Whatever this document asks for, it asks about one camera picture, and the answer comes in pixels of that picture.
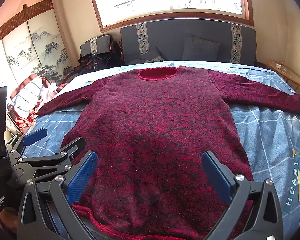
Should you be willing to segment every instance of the shirt sleeve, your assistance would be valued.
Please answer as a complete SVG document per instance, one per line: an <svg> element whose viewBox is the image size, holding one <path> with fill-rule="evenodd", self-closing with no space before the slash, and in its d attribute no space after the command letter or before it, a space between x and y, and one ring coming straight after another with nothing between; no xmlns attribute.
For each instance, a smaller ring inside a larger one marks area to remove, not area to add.
<svg viewBox="0 0 300 240"><path fill-rule="evenodd" d="M90 98L98 92L111 79L111 77L96 80L88 86L66 92L50 102L46 103L39 109L37 115L50 114L56 110L74 106L83 102L88 102Z"/></svg>
<svg viewBox="0 0 300 240"><path fill-rule="evenodd" d="M226 96L228 103L264 106L300 114L300 95L288 95L236 74L209 70L209 77L215 87Z"/></svg>

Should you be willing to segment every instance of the bed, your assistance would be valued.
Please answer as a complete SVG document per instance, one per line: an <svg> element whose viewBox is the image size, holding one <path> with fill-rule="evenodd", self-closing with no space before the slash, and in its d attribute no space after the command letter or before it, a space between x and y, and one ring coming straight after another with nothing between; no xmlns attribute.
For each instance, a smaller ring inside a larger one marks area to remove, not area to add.
<svg viewBox="0 0 300 240"><path fill-rule="evenodd" d="M94 80L132 69L180 65L237 74L287 94L295 94L293 89L271 70L221 62L164 61L122 66L78 76L57 96L89 85ZM28 133L45 127L48 136L28 147L24 157L53 155L59 150L64 135L75 125L84 107L85 105L72 106L36 118ZM300 179L297 179L296 185L291 182L295 176L296 163L300 170L300 116L265 107L231 105L230 108L240 141L248 156L253 179L263 181L265 178L271 178L275 183L282 208L284 237L290 239L300 226ZM92 224L87 220L84 222L93 232ZM60 233L66 237L64 229L61 228Z"/></svg>

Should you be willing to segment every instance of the neckline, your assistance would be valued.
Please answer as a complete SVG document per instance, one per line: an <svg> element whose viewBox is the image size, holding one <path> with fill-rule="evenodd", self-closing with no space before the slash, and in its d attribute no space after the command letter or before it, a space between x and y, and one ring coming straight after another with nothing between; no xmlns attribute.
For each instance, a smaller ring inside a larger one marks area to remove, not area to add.
<svg viewBox="0 0 300 240"><path fill-rule="evenodd" d="M138 69L138 77L146 81L164 80L176 76L180 69L181 66Z"/></svg>

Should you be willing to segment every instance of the window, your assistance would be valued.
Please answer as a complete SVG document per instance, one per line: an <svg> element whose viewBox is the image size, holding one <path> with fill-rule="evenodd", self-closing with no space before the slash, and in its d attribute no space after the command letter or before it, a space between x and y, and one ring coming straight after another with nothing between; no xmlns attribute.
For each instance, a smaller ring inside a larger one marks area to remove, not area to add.
<svg viewBox="0 0 300 240"><path fill-rule="evenodd" d="M165 18L223 19L253 26L251 0L92 0L101 32Z"/></svg>

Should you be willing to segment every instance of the long sleeve shirt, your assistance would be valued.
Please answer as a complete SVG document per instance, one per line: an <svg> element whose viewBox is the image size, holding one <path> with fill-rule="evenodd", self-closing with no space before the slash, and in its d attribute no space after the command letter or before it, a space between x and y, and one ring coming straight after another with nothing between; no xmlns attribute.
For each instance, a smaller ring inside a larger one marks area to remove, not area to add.
<svg viewBox="0 0 300 240"><path fill-rule="evenodd" d="M78 136L99 164L77 205L110 236L142 240L202 239L221 217L221 202L201 166L211 150L234 174L252 180L228 103L300 114L300 96L213 70L132 70L64 93L38 114L87 102L64 137ZM233 236L244 227L246 206Z"/></svg>

